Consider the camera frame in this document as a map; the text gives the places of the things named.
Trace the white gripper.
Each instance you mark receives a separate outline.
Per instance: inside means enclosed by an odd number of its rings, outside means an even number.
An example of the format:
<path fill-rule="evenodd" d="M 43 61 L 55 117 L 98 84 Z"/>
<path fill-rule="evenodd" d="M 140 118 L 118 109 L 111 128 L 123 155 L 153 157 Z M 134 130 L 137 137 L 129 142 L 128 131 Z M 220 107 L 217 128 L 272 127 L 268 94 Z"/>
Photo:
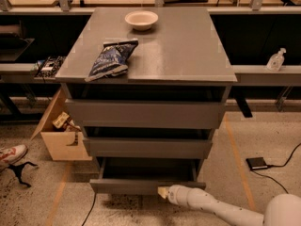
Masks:
<path fill-rule="evenodd" d="M 188 205 L 188 193 L 191 188 L 187 186 L 174 185 L 171 187 L 168 186 L 159 186 L 157 188 L 158 194 L 163 198 L 179 206 Z"/>

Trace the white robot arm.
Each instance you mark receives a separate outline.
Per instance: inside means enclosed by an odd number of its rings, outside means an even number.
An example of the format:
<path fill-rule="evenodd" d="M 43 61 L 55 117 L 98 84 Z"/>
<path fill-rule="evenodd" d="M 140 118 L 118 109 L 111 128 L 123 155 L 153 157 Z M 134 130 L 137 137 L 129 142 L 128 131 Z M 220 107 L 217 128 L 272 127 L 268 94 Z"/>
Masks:
<path fill-rule="evenodd" d="M 293 194 L 275 196 L 263 214 L 219 201 L 200 188 L 159 186 L 158 194 L 175 205 L 211 213 L 230 226 L 301 226 L 301 198 Z"/>

